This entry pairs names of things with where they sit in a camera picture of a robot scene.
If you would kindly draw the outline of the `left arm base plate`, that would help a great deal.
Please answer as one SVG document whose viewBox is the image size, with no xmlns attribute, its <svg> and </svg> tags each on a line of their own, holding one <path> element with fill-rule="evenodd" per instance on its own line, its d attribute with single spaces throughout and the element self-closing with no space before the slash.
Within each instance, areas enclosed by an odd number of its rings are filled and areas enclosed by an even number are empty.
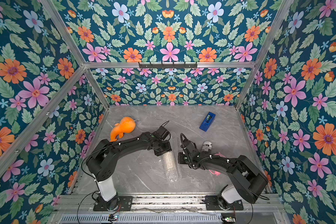
<svg viewBox="0 0 336 224">
<path fill-rule="evenodd" d="M 133 205 L 132 196 L 114 196 L 105 201 L 101 196 L 96 199 L 93 211 L 130 211 Z"/>
</svg>

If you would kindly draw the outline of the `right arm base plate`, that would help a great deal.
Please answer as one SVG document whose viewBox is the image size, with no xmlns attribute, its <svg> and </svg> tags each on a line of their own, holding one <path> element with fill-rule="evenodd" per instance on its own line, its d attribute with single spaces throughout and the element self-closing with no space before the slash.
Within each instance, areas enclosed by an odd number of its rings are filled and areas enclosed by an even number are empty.
<svg viewBox="0 0 336 224">
<path fill-rule="evenodd" d="M 205 204 L 207 211 L 242 211 L 244 209 L 241 200 L 228 203 L 217 195 L 207 195 L 202 202 Z"/>
</svg>

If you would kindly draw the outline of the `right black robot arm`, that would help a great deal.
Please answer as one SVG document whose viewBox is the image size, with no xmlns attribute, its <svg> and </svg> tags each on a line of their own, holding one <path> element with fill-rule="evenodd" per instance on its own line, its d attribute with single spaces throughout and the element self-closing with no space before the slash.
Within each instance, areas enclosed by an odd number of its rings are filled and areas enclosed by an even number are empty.
<svg viewBox="0 0 336 224">
<path fill-rule="evenodd" d="M 217 205 L 221 209 L 227 210 L 242 200 L 250 204 L 256 203 L 259 198 L 267 200 L 261 194 L 268 185 L 268 179 L 246 156 L 226 158 L 210 151 L 199 151 L 196 144 L 189 140 L 184 140 L 181 148 L 183 152 L 178 156 L 180 164 L 195 170 L 217 171 L 229 177 L 231 184 L 217 195 Z"/>
</svg>

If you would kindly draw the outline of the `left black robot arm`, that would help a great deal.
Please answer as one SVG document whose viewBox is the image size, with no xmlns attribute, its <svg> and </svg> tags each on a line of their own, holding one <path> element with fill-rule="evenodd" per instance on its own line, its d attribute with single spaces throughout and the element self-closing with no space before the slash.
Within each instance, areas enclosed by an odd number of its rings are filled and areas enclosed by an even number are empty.
<svg viewBox="0 0 336 224">
<path fill-rule="evenodd" d="M 156 156 L 164 155 L 172 151 L 170 137 L 170 132 L 162 129 L 123 141 L 102 140 L 85 161 L 98 186 L 100 199 L 108 203 L 117 196 L 112 175 L 120 158 L 141 150 L 152 150 Z"/>
</svg>

